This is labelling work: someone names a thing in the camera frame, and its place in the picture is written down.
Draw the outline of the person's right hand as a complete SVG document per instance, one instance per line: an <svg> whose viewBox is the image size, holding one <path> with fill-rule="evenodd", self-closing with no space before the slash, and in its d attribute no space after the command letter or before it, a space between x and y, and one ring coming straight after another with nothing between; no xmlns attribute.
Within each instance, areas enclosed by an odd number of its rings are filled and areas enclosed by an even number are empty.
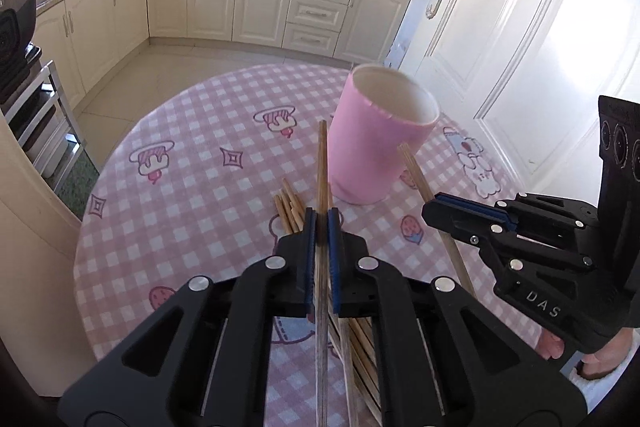
<svg viewBox="0 0 640 427"><path fill-rule="evenodd" d="M626 359L633 341L634 330L621 329L598 352L582 357L582 369L578 374L587 381L593 381L611 374ZM536 352L545 360L557 360L562 357L564 352L564 341L544 329L536 344Z"/></svg>

